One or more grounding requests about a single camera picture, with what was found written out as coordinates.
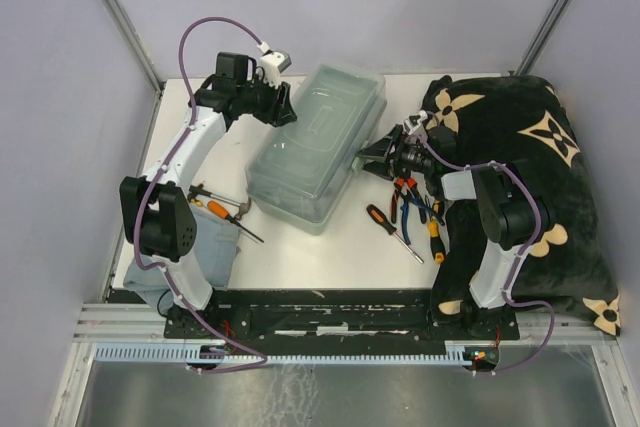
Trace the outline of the green plastic tool box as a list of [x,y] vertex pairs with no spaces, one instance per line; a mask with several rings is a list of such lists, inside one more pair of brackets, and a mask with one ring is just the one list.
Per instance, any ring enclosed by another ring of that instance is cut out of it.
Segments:
[[245,169],[264,213],[321,234],[387,105],[383,76],[321,64],[296,90],[297,120],[266,137]]

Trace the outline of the black handled claw hammer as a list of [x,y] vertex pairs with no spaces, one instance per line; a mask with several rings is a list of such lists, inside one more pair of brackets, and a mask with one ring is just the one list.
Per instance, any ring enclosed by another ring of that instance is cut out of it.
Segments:
[[248,199],[245,202],[240,202],[240,201],[236,201],[233,200],[231,198],[219,195],[219,194],[215,194],[213,192],[210,192],[208,190],[206,190],[202,184],[198,184],[196,186],[191,185],[189,188],[189,195],[188,197],[196,197],[197,199],[199,199],[200,196],[204,196],[204,197],[208,197],[218,203],[223,203],[232,207],[236,207],[237,208],[237,213],[234,215],[234,217],[237,220],[241,220],[242,217],[247,214],[252,206],[252,202],[250,199]]

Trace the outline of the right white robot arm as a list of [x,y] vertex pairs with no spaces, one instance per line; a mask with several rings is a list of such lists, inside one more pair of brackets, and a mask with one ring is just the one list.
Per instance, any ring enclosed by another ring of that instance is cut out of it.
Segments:
[[554,213],[527,160],[461,166],[451,161],[456,144],[457,134],[448,127],[420,131],[397,124],[357,156],[365,171],[386,180],[422,174],[434,200],[475,203],[486,248],[469,286],[475,304],[458,317],[463,333],[481,338],[495,326],[492,310],[512,302],[522,264],[552,226]]

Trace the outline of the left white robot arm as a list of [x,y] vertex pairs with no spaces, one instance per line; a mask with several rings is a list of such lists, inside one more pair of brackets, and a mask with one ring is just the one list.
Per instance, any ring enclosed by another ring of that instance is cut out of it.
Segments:
[[193,91],[181,130],[160,159],[139,177],[119,187],[123,224],[134,259],[142,270],[159,270],[177,304],[190,309],[187,326],[209,337],[221,325],[220,311],[209,305],[213,288],[193,252],[197,222],[187,196],[213,146],[243,115],[281,127],[296,121],[290,85],[282,73],[290,56],[266,50],[259,59],[221,52],[216,70]]

